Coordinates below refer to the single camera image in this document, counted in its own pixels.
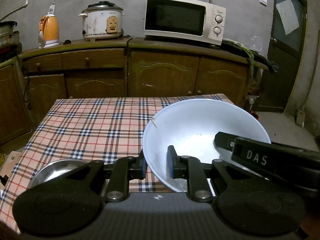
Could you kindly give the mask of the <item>blue-white ceramic bowl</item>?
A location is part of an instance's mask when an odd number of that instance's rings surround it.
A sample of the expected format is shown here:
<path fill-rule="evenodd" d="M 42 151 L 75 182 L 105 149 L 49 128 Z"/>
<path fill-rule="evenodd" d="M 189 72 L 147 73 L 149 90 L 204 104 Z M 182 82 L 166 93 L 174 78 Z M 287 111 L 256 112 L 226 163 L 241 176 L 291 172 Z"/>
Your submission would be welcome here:
<path fill-rule="evenodd" d="M 185 192 L 186 180 L 170 176 L 168 146 L 174 146 L 178 155 L 195 157 L 202 163 L 231 161 L 232 153 L 214 144 L 218 132 L 271 142 L 262 124 L 240 107 L 213 99 L 189 99 L 173 103 L 151 118 L 143 133 L 144 157 L 163 185 Z"/>

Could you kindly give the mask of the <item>steel mixing bowl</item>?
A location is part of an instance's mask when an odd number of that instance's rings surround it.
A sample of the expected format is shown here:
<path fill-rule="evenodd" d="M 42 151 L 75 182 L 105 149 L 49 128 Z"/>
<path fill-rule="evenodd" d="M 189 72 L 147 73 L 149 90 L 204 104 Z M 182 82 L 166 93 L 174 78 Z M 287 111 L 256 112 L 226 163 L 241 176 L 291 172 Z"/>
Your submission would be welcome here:
<path fill-rule="evenodd" d="M 29 182 L 28 188 L 45 183 L 60 175 L 63 175 L 71 170 L 74 170 L 82 165 L 85 165 L 87 161 L 79 159 L 61 159 L 56 160 L 45 167 L 41 168 Z"/>

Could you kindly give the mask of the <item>plaid tablecloth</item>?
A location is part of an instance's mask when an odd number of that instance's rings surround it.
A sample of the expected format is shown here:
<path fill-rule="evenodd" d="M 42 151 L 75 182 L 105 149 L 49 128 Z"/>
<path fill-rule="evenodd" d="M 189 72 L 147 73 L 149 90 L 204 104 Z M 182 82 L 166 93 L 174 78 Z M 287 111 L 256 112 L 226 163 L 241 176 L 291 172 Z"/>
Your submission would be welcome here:
<path fill-rule="evenodd" d="M 1 221 L 14 230 L 15 199 L 36 173 L 60 159 L 102 160 L 137 156 L 144 129 L 179 97 L 58 99 L 26 143 L 1 194 Z"/>

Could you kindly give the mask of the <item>green cloth on cabinet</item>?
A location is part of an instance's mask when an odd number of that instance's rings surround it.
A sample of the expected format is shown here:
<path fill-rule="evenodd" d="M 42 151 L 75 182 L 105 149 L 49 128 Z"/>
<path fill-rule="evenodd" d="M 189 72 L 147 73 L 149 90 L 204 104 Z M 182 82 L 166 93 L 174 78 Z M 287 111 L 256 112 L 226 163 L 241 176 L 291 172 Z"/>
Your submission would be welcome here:
<path fill-rule="evenodd" d="M 272 74 L 276 75 L 279 67 L 273 61 L 270 61 L 263 55 L 260 55 L 258 52 L 244 46 L 242 43 L 230 40 L 230 39 L 223 39 L 220 48 L 232 54 L 242 56 L 247 59 L 249 64 L 249 84 L 255 79 L 254 77 L 254 64 L 261 63 L 267 67 L 267 70 Z"/>

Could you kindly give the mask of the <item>cardboard box on floor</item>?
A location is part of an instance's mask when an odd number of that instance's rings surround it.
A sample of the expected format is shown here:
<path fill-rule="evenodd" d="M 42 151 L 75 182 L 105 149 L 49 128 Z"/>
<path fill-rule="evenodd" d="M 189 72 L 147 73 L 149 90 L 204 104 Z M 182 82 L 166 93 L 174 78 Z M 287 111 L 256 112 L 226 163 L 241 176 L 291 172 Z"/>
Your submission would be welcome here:
<path fill-rule="evenodd" d="M 5 162 L 1 166 L 1 172 L 0 172 L 0 175 L 3 178 L 10 177 L 11 172 L 15 164 L 19 160 L 20 156 L 21 156 L 21 152 L 17 152 L 17 151 L 12 151 L 9 155 L 5 156 Z"/>

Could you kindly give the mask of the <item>brown wooden sideboard cabinet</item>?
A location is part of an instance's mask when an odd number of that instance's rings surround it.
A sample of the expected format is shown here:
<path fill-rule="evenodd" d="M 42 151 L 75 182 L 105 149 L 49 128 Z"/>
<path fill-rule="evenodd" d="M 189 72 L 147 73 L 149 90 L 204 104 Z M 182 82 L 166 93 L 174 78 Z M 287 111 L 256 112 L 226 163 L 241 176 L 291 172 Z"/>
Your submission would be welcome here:
<path fill-rule="evenodd" d="M 222 93 L 241 107 L 259 69 L 246 53 L 145 38 L 2 49 L 1 150 L 23 146 L 57 99 Z"/>

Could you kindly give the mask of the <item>dark door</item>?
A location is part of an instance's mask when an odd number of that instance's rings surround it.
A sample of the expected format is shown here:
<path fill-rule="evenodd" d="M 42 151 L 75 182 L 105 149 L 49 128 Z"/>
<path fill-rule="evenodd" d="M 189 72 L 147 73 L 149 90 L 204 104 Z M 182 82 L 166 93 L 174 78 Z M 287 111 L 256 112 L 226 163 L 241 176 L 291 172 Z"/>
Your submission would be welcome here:
<path fill-rule="evenodd" d="M 278 66 L 264 71 L 256 110 L 282 113 L 297 77 L 306 30 L 307 0 L 274 0 L 267 58 Z"/>

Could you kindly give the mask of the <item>white rice cooker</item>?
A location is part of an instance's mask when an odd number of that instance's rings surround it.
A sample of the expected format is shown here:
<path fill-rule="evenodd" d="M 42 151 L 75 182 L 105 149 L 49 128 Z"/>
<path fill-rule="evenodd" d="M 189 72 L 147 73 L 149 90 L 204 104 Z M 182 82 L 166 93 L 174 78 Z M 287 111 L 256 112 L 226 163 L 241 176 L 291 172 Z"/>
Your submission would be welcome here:
<path fill-rule="evenodd" d="M 118 38 L 122 29 L 123 8 L 109 1 L 90 4 L 79 15 L 82 18 L 82 37 L 95 41 Z"/>

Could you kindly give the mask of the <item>white microwave oven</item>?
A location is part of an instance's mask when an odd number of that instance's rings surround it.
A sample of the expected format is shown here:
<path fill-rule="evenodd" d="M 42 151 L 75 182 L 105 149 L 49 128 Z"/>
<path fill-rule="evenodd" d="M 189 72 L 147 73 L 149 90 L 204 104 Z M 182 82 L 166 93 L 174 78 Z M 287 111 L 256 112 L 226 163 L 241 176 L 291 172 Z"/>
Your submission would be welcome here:
<path fill-rule="evenodd" d="M 221 45 L 226 9 L 198 0 L 146 0 L 144 34 Z"/>

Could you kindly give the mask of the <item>orange electric kettle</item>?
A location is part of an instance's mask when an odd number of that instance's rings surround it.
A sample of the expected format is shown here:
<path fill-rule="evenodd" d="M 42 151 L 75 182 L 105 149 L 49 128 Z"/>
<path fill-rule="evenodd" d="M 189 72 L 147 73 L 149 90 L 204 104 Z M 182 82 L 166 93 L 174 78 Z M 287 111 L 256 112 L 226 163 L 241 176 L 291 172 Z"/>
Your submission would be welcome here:
<path fill-rule="evenodd" d="M 52 4 L 39 22 L 39 48 L 57 45 L 59 45 L 59 25 L 55 16 L 55 4 Z"/>

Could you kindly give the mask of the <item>stacked steel steamer pot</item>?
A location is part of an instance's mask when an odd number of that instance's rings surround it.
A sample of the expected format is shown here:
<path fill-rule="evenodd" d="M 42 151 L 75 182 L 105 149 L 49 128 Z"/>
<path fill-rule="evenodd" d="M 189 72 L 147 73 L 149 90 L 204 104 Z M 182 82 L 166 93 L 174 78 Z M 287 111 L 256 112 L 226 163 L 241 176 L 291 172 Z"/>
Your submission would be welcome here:
<path fill-rule="evenodd" d="M 18 25 L 16 21 L 4 21 L 0 23 L 0 46 L 6 47 L 20 42 L 19 31 L 14 31 Z"/>

